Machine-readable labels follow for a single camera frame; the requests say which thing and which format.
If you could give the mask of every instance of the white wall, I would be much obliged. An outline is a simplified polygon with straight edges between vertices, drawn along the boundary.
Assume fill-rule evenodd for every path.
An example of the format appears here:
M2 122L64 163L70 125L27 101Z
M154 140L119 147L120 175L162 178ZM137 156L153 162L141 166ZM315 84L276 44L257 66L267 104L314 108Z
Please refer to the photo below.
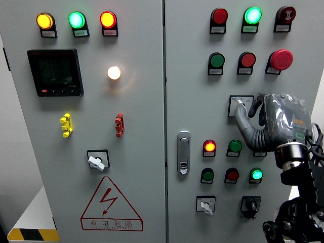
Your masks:
M43 182L0 36L0 224L8 234Z

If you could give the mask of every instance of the gray metal panel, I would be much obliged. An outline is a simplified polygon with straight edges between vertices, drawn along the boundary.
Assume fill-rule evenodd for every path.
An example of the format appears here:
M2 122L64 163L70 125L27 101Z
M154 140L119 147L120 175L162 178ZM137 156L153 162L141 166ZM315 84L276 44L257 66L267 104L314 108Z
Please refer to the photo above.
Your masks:
M4 0L0 5L0 31L61 242L165 242L162 2ZM99 16L107 10L117 16L118 38L101 34ZM90 37L73 37L68 23L73 11L85 14ZM54 16L57 39L41 38L35 22L41 12ZM84 96L38 97L26 51L67 48L78 51ZM109 81L107 69L114 65L121 77ZM74 131L64 139L59 120L66 112ZM121 138L114 123L118 113L125 120ZM88 149L108 149L110 168L89 169ZM81 215L104 176L143 219L142 232L81 229ZM115 214L123 212L118 200L115 205Z
M290 33L273 33L275 14L285 5L297 12ZM241 34L244 11L258 6L263 17L256 34ZM166 63L168 111L169 238L175 242L265 242L262 223L274 219L274 211L289 197L290 187L281 184L281 170L273 153L253 158L243 145L240 158L226 157L228 143L243 142L233 118L227 117L229 95L289 93L306 99L313 107L324 64L322 1L166 1ZM226 34L209 35L210 15L215 8L228 12ZM264 74L269 55L278 49L294 55L292 66L281 75ZM241 53L253 52L253 75L236 75ZM207 76L213 52L225 56L224 74ZM177 172L177 134L191 133L190 173ZM215 158L203 158L203 142L215 140ZM215 173L212 185L200 184L204 168ZM237 184L224 184L225 172L235 167ZM262 184L248 183L249 172L260 167ZM215 195L214 215L195 211L196 196ZM244 195L262 197L255 220L242 217Z

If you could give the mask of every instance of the triangular warning sign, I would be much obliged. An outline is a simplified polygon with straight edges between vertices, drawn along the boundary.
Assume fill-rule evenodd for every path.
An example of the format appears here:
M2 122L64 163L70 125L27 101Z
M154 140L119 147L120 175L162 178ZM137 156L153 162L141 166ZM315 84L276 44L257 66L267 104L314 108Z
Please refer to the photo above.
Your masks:
M110 177L103 177L81 216L83 230L143 231L143 220Z

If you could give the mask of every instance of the digital meter display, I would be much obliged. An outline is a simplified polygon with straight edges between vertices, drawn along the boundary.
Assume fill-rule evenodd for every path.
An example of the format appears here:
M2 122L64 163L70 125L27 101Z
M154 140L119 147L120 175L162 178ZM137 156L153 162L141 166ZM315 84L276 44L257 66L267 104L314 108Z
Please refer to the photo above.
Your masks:
M82 96L76 49L27 51L38 96Z

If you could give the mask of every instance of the yellow indicator light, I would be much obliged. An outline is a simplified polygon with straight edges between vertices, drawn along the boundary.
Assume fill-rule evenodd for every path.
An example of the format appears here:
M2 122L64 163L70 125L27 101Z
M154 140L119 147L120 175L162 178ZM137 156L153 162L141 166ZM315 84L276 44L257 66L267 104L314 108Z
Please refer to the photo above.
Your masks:
M205 150L208 152L212 152L215 149L215 145L213 143L208 143L205 145Z
M108 69L108 77L110 77L113 80L119 79L120 74L120 68L117 66L112 66Z
M116 24L116 15L111 11L103 12L100 15L100 23L105 28L112 28Z
M50 29L53 26L53 17L49 13L40 13L36 17L36 23L41 29Z

